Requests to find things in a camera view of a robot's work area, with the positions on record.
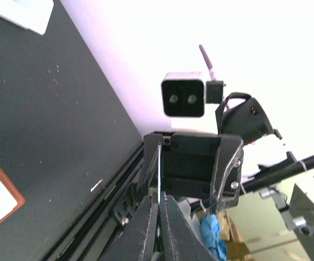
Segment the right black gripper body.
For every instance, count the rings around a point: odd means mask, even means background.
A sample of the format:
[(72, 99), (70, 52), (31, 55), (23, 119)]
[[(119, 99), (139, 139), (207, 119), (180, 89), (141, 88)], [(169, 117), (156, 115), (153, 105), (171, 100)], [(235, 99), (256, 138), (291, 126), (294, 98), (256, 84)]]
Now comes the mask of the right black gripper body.
[[(215, 154), (222, 141), (242, 141), (237, 135), (182, 133), (170, 137), (162, 149), (161, 189), (168, 195), (209, 198)], [(237, 183), (226, 183), (229, 196)]]

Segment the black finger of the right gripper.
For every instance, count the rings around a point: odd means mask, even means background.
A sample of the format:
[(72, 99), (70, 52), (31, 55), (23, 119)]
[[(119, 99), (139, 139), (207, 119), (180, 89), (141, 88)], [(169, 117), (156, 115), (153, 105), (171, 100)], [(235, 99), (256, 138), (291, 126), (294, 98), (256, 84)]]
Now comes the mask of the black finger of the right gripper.
[(143, 140), (143, 165), (137, 183), (137, 195), (148, 194), (149, 187), (157, 169), (158, 147), (162, 144), (162, 133), (151, 133), (144, 136)]
[[(215, 154), (212, 171), (210, 213), (218, 214), (238, 205), (243, 154), (242, 141), (222, 141), (220, 143)], [(223, 194), (227, 182), (237, 183), (229, 196)]]

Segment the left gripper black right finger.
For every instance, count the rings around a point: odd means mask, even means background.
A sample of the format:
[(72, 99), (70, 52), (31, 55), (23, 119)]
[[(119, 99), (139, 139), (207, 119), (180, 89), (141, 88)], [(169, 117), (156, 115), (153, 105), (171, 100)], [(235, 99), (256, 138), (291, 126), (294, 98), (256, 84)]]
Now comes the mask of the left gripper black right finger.
[(193, 233), (176, 200), (161, 193), (163, 260), (216, 260)]

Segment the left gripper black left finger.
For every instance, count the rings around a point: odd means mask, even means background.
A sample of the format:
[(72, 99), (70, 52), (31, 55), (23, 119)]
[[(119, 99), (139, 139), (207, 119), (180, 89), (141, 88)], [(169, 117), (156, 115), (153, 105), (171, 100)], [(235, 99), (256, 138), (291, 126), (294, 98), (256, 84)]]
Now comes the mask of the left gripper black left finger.
[(100, 260), (151, 260), (157, 216), (157, 195), (145, 196), (123, 234)]

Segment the teal VIP card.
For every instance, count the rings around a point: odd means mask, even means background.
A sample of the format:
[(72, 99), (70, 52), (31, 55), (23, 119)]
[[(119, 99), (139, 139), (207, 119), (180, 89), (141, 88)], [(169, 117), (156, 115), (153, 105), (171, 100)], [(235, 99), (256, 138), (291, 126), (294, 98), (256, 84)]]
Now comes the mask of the teal VIP card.
[(157, 170), (157, 202), (160, 205), (161, 202), (161, 174), (162, 174), (162, 145), (159, 144), (157, 148), (158, 152), (158, 170)]

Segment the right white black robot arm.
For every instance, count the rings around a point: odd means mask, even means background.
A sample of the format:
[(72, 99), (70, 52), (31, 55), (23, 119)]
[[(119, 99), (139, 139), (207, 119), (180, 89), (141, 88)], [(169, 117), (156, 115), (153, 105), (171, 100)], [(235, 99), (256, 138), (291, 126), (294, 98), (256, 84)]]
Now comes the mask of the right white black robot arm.
[(250, 94), (233, 92), (216, 109), (218, 133), (151, 133), (134, 197), (141, 201), (154, 179), (168, 195), (204, 199), (213, 214), (238, 205), (244, 146), (279, 136)]

